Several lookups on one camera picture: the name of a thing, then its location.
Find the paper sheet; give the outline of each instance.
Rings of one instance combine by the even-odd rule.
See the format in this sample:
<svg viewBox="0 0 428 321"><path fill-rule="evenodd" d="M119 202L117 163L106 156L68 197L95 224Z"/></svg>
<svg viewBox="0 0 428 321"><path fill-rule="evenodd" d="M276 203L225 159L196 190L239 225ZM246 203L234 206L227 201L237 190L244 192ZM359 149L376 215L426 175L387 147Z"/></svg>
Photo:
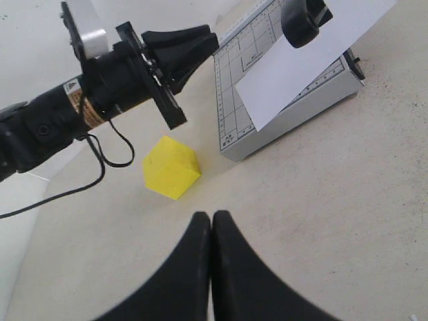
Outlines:
<svg viewBox="0 0 428 321"><path fill-rule="evenodd" d="M257 130L365 34L398 0L325 0L334 18L295 49L282 36L236 85Z"/></svg>

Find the yellow cube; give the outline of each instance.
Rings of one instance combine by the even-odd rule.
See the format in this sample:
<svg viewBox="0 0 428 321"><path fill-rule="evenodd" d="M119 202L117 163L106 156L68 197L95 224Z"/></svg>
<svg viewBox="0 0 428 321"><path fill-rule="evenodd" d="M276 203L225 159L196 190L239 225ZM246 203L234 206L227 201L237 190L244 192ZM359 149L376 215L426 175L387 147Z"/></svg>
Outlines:
<svg viewBox="0 0 428 321"><path fill-rule="evenodd" d="M142 167L146 187L175 200L201 176L196 153L167 136L150 151Z"/></svg>

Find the table surface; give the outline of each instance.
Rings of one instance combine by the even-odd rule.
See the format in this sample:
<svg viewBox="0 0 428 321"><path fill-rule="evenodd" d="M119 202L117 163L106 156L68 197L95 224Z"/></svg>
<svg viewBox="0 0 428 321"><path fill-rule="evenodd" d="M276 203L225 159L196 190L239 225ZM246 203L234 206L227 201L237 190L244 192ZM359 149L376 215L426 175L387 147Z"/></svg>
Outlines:
<svg viewBox="0 0 428 321"><path fill-rule="evenodd" d="M219 154L212 60L178 97L188 124L169 132L152 102L118 118L137 161L41 210L7 320L96 317L150 277L195 211L218 209L281 279L339 318L427 319L427 12L424 0L399 1L354 46L367 76L358 97L242 163ZM140 161L165 134L194 148L203 171L179 201L144 187ZM100 139L110 158L127 158L111 130ZM48 194L98 173L86 149Z"/></svg>

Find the label sticker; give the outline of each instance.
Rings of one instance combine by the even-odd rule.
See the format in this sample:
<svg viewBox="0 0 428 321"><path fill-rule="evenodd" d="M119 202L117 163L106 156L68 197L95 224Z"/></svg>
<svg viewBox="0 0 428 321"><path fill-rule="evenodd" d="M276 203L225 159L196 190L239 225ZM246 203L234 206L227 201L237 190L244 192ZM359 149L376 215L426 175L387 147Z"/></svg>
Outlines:
<svg viewBox="0 0 428 321"><path fill-rule="evenodd" d="M69 82L66 82L64 84L64 90L68 96L68 99L72 103L74 110L79 114L79 104L83 94L79 80L77 78L74 78ZM102 125L106 122L97 114L93 105L91 105L90 101L87 98L84 98L83 111L85 123L91 129L98 127L99 125Z"/></svg>

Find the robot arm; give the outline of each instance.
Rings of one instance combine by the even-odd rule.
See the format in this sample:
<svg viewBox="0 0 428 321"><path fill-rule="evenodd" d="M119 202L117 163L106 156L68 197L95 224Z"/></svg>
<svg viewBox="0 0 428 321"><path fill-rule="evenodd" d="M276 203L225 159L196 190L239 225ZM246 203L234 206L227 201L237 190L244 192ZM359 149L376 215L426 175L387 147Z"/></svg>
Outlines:
<svg viewBox="0 0 428 321"><path fill-rule="evenodd" d="M0 111L0 182L45 162L95 127L153 99L170 129L187 121L174 99L219 47L208 25L138 38L129 22L108 51L89 0L62 3L82 74Z"/></svg>

